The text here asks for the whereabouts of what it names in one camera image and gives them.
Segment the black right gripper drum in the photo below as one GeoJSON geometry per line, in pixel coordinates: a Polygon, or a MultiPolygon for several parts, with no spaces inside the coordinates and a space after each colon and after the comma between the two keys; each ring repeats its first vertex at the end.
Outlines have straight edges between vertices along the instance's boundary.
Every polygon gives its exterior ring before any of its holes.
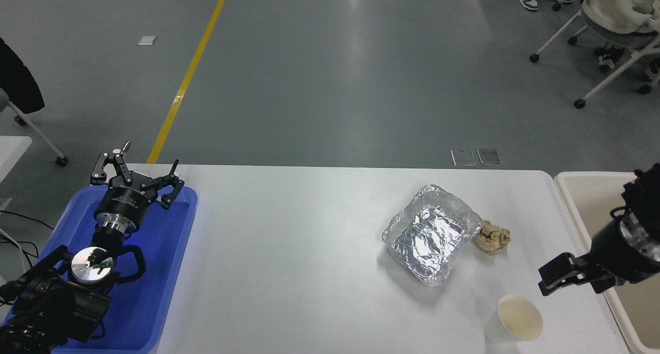
{"type": "Polygon", "coordinates": [[[635,215],[621,215],[592,237],[589,255],[614,276],[639,283],[658,274],[658,249],[635,215]]]}

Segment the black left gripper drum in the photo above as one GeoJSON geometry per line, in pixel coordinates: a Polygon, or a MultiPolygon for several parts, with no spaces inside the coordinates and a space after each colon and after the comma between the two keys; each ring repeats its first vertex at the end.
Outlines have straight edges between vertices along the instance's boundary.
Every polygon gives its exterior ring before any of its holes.
{"type": "Polygon", "coordinates": [[[98,224],[102,224],[118,215],[134,227],[140,227],[152,203],[153,200],[141,192],[124,187],[109,187],[94,211],[94,217],[98,224]]]}

